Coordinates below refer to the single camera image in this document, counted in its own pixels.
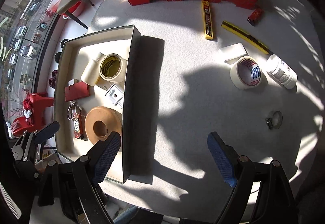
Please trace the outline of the yellow blade refill case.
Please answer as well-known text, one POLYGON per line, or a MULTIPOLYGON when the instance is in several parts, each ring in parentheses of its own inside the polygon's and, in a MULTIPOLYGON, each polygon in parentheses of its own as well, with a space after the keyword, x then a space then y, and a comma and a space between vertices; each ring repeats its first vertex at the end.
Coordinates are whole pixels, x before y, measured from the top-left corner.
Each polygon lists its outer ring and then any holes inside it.
POLYGON ((211 10, 208 1, 202 0, 202 10, 203 10, 203 27, 204 36, 207 40, 213 40, 213 26, 211 21, 211 10))

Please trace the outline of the red-white basin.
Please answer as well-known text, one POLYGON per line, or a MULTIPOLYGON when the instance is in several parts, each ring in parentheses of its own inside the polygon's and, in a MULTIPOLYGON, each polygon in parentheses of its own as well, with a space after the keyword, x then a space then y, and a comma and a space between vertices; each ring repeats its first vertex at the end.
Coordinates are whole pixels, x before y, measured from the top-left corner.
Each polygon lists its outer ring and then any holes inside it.
POLYGON ((46 14, 49 17, 52 17, 54 14, 62 15, 67 11, 69 12, 69 9, 79 2, 80 0, 51 0, 46 9, 46 14))

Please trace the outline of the blue jeans leg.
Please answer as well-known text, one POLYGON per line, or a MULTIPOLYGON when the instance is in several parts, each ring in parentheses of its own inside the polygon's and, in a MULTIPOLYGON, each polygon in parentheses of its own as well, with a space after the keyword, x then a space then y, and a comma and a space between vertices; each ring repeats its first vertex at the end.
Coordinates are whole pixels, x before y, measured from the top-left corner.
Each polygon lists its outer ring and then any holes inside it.
POLYGON ((138 208, 136 206, 131 206, 114 219, 114 224, 126 224, 129 223, 137 214, 138 208))

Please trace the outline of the white tape roll yellow core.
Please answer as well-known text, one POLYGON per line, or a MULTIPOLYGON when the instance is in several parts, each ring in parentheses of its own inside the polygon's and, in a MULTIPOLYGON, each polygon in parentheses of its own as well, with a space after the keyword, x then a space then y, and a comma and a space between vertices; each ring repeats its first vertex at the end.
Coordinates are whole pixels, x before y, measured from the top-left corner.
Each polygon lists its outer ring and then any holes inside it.
POLYGON ((118 54, 108 54, 99 66, 99 73, 103 80, 111 83, 121 83, 125 81, 127 70, 127 60, 118 54))

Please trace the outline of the yellow utility knife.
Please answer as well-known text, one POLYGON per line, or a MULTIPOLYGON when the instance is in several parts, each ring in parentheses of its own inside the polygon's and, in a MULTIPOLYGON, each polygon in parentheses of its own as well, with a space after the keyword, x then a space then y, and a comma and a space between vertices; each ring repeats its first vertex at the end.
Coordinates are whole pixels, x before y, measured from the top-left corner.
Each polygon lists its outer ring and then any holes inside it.
POLYGON ((243 29, 237 27, 236 25, 233 25, 230 22, 223 21, 221 23, 221 26, 223 29, 226 29, 227 31, 235 34, 236 36, 239 36, 249 44, 253 45, 255 48, 260 50, 266 55, 273 55, 273 52, 262 42, 260 42, 258 39, 250 35, 249 33, 245 32, 243 29))

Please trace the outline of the red lighter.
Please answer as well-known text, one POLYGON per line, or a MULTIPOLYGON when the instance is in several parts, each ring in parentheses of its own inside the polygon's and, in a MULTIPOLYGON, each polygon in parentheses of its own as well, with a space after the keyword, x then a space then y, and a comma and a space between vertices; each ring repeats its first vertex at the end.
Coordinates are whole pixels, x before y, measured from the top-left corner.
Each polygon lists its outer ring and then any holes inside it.
POLYGON ((256 8, 253 13, 248 16, 248 23, 255 26, 261 19, 263 13, 264 11, 261 8, 256 8))

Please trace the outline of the brown tape roll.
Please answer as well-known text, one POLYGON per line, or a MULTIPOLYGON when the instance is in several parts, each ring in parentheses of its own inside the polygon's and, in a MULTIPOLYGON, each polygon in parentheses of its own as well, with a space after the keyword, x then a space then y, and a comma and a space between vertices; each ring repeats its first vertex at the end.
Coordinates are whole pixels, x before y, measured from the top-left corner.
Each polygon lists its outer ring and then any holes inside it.
POLYGON ((105 141, 112 132, 122 134, 122 122, 117 112, 105 106, 92 108, 85 118, 85 133, 90 142, 105 141))

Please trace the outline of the white bottle yellow label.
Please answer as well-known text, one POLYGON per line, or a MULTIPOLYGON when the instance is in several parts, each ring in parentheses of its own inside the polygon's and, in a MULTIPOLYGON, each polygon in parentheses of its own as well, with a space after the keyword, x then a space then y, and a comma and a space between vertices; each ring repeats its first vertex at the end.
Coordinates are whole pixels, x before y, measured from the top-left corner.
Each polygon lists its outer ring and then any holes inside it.
POLYGON ((97 84, 100 77, 99 66, 104 57, 104 54, 98 52, 89 60, 81 75, 81 81, 90 86, 95 86, 97 84))

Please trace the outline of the red plastic stool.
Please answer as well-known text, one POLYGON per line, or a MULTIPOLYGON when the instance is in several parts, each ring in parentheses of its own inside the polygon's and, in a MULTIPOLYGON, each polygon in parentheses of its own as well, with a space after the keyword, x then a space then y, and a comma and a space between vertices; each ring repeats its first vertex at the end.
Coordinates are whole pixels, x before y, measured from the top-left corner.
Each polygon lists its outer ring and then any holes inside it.
POLYGON ((21 136, 25 131, 39 131, 45 126, 43 112, 54 105, 54 98, 47 93, 27 93, 23 100, 23 115, 11 124, 13 136, 21 136))

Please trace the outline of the red rectangular box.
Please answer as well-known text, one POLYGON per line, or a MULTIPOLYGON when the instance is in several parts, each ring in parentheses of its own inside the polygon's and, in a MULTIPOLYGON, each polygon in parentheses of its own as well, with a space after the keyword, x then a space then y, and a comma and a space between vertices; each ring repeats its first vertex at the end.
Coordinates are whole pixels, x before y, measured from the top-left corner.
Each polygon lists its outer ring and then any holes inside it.
POLYGON ((68 86, 64 88, 65 101, 74 101, 90 96, 89 85, 83 81, 72 79, 68 81, 68 86))

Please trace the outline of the white eraser block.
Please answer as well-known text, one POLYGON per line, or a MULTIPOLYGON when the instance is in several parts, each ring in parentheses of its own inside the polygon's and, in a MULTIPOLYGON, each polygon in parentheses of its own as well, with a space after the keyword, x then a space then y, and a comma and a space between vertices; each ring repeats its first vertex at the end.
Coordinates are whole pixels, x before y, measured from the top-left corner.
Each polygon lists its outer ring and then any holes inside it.
POLYGON ((243 56, 247 56, 247 51, 242 43, 232 44, 221 48, 222 58, 225 63, 232 63, 243 56))

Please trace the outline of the white tape roll red-blue core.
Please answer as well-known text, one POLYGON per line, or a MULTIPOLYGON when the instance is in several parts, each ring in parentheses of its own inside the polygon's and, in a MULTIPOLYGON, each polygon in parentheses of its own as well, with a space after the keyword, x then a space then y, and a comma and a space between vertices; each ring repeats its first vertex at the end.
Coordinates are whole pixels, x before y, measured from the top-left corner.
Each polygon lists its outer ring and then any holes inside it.
POLYGON ((230 78, 238 89, 252 89, 259 86, 262 80, 262 70, 254 58, 243 56, 230 69, 230 78))

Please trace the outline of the black slipper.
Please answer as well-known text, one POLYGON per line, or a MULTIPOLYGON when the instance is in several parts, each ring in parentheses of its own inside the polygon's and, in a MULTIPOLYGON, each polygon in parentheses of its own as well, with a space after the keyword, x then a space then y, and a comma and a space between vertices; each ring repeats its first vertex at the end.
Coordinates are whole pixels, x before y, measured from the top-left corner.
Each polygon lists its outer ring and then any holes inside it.
POLYGON ((63 47, 64 47, 64 44, 65 44, 65 42, 67 42, 68 41, 68 39, 66 38, 66 39, 63 39, 62 41, 61 41, 61 43, 60 43, 60 47, 63 49, 63 47))
POLYGON ((54 61, 58 64, 60 62, 61 52, 55 53, 54 61))

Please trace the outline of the red patterned small box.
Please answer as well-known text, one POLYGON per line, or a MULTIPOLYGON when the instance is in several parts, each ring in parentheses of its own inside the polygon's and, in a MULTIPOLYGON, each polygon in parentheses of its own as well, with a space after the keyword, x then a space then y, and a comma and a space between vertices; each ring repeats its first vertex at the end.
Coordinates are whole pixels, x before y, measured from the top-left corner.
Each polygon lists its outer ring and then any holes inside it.
POLYGON ((78 106, 75 106, 73 114, 74 138, 84 139, 82 115, 78 106))

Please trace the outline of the dark red slipper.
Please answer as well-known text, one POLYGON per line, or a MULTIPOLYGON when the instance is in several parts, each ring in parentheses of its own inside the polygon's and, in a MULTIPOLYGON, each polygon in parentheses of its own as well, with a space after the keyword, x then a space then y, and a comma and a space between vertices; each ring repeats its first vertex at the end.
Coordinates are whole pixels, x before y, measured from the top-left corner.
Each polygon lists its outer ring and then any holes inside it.
POLYGON ((56 76, 57 76, 57 71, 56 70, 53 70, 52 73, 51 73, 51 77, 53 79, 56 79, 56 76))
POLYGON ((55 89, 55 86, 56 86, 56 79, 55 78, 50 78, 49 79, 49 86, 53 89, 55 89))

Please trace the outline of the grey plastic adapter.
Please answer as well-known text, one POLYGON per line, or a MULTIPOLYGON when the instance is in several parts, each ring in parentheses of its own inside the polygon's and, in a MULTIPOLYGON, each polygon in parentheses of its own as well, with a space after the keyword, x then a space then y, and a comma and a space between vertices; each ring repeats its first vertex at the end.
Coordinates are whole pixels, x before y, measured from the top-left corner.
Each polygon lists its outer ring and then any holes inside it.
POLYGON ((124 90, 117 84, 113 84, 110 86, 108 91, 105 94, 105 97, 109 99, 109 101, 114 106, 119 106, 123 108, 123 101, 124 101, 124 90))

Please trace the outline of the grey-green storage tray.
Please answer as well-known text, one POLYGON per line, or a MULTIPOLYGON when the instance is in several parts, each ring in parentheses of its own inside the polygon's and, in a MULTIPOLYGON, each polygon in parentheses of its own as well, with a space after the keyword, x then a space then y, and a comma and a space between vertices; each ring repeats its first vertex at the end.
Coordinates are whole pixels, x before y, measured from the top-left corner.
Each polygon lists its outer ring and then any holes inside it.
POLYGON ((130 175, 128 159, 130 131, 126 123, 131 119, 131 102, 127 96, 132 91, 131 68, 134 65, 140 36, 140 32, 134 25, 131 25, 106 29, 69 40, 64 44, 56 76, 53 107, 54 120, 60 124, 60 129, 55 135, 58 152, 70 161, 76 161, 80 156, 85 155, 94 146, 85 133, 86 115, 97 106, 115 110, 122 122, 121 147, 106 177, 118 183, 125 183, 130 175), (116 83, 124 90, 123 108, 114 106, 105 97, 106 92, 114 83, 103 80, 101 76, 95 86, 89 85, 89 97, 65 101, 64 88, 68 86, 68 81, 72 79, 81 81, 81 75, 87 63, 98 52, 105 56, 118 54, 127 60, 125 81, 116 83), (74 138, 73 121, 67 118, 67 110, 71 102, 75 102, 81 110, 84 139, 74 138))

